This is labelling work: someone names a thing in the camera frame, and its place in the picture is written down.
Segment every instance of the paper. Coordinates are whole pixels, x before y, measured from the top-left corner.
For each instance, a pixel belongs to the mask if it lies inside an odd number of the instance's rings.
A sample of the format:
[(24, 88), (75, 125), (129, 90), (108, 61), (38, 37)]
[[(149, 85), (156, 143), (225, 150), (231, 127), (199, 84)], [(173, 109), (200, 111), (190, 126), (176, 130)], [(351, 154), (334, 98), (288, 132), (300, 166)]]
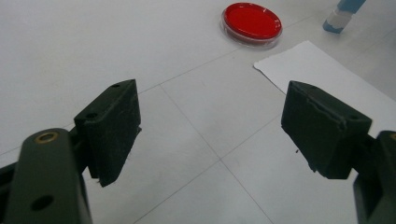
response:
[(369, 134), (396, 131), (396, 102), (309, 41), (254, 63), (283, 92), (291, 80), (323, 89), (373, 120)]

